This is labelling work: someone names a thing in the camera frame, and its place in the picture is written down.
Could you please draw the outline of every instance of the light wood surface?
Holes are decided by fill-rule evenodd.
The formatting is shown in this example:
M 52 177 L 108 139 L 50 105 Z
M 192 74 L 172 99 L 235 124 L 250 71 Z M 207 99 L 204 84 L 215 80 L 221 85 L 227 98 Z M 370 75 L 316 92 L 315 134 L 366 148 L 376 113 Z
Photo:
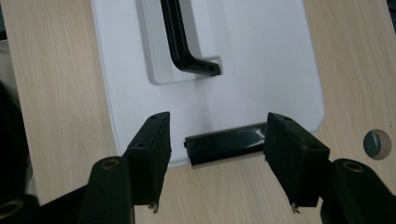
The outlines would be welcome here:
M 90 1 L 2 1 L 40 202 L 116 155 Z
M 362 147 L 372 129 L 396 144 L 396 38 L 386 2 L 304 3 L 326 105 L 317 137 L 332 160 L 368 164 L 396 193 L 396 152 L 374 161 Z M 84 184 L 92 163 L 115 153 L 92 8 L 89 0 L 2 4 L 37 190 L 47 202 Z M 136 223 L 320 223 L 318 210 L 293 214 L 261 156 L 169 169 L 160 213 L 135 214 Z

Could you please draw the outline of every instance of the black plastic piece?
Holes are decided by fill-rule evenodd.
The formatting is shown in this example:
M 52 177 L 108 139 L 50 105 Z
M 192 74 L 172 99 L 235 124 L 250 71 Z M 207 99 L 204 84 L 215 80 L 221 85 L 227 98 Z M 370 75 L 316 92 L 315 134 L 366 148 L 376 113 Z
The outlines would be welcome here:
M 194 58 L 189 50 L 178 0 L 161 0 L 163 20 L 172 62 L 181 71 L 220 75 L 219 65 Z
M 75 189 L 54 201 L 44 204 L 37 211 L 39 223 L 77 223 L 78 212 L 84 198 L 86 186 Z
M 35 216 L 39 209 L 38 200 L 33 195 L 22 194 L 0 200 L 0 223 L 41 223 Z
M 2 40 L 7 40 L 7 32 L 3 18 L 3 10 L 0 6 L 0 41 Z
M 0 198 L 24 193 L 28 157 L 22 113 L 0 82 Z
M 390 18 L 392 19 L 393 29 L 396 31 L 396 1 L 387 0 Z
M 130 166 L 133 203 L 150 205 L 155 213 L 172 152 L 169 122 L 169 112 L 148 118 L 122 156 Z
M 330 150 L 293 119 L 269 113 L 267 123 L 265 159 L 290 204 L 317 206 Z
M 395 222 L 396 197 L 370 167 L 347 159 L 334 161 L 331 183 L 347 223 Z
M 320 208 L 320 218 L 323 224 L 347 224 L 344 212 L 336 197 L 323 201 Z
M 266 124 L 186 138 L 191 165 L 262 152 Z
M 108 157 L 98 161 L 92 167 L 78 223 L 134 223 L 133 211 L 126 158 Z

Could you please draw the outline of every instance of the white plastic tray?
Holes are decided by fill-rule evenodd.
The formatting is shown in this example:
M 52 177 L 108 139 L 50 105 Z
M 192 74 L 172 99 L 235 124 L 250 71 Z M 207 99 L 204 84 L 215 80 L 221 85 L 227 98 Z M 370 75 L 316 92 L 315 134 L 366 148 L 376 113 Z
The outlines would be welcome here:
M 188 162 L 185 137 L 261 123 L 268 112 L 318 128 L 324 106 L 303 0 L 186 1 L 186 33 L 193 21 L 188 38 L 197 34 L 191 51 L 216 59 L 220 76 L 173 66 L 160 0 L 92 0 L 120 154 L 146 118 L 163 111 L 171 113 L 171 165 Z

